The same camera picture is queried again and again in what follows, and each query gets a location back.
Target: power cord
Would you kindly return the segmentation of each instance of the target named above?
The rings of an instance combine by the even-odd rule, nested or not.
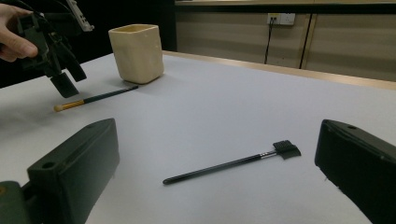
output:
[[[272,33],[272,28],[274,26],[276,18],[271,18],[270,24],[269,24],[269,31],[268,31],[268,43],[267,43],[267,49],[265,50],[265,59],[264,63],[267,64],[267,59],[268,59],[268,49],[270,48],[270,41],[271,41],[271,33]]]

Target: black brush head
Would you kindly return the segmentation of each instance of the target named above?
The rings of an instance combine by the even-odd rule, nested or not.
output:
[[[301,156],[300,150],[297,146],[293,145],[289,140],[273,143],[277,155],[280,155],[283,160]]]

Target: beige container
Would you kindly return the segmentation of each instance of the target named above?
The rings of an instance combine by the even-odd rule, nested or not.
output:
[[[108,31],[120,77],[146,84],[163,74],[163,51],[157,25],[132,24]]]

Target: black handle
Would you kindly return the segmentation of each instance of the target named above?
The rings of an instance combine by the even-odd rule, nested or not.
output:
[[[179,182],[179,181],[182,181],[182,180],[191,179],[191,178],[194,178],[194,177],[197,177],[197,176],[201,176],[201,175],[207,175],[207,174],[214,173],[214,172],[217,172],[217,171],[221,171],[221,170],[224,170],[224,169],[228,169],[228,168],[231,168],[231,167],[234,167],[234,166],[237,166],[237,165],[242,165],[242,164],[245,164],[245,163],[248,163],[248,162],[251,162],[251,161],[258,161],[261,158],[262,158],[262,156],[260,154],[257,154],[255,156],[246,157],[244,159],[240,159],[240,160],[237,160],[237,161],[229,161],[229,162],[226,162],[226,163],[223,163],[223,164],[220,164],[220,165],[211,166],[211,167],[208,167],[208,168],[205,168],[205,169],[202,169],[202,170],[198,170],[198,171],[194,171],[194,172],[191,172],[191,173],[187,173],[187,174],[184,174],[184,175],[177,175],[177,176],[174,176],[174,177],[170,177],[170,178],[165,179],[163,181],[163,183],[165,185],[173,184],[173,183],[176,183],[176,182]]]

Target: white table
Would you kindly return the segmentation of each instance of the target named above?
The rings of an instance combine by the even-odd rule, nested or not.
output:
[[[69,99],[46,77],[0,90],[0,180],[25,184],[28,166],[84,126],[114,118],[120,166],[87,223],[370,223],[326,180],[314,157],[324,119],[396,145],[394,83],[191,58],[167,52],[159,79],[60,113],[52,107],[130,85],[120,79],[113,55],[84,63],[88,79],[76,83],[80,95]],[[162,184],[273,150],[286,139],[302,157]]]

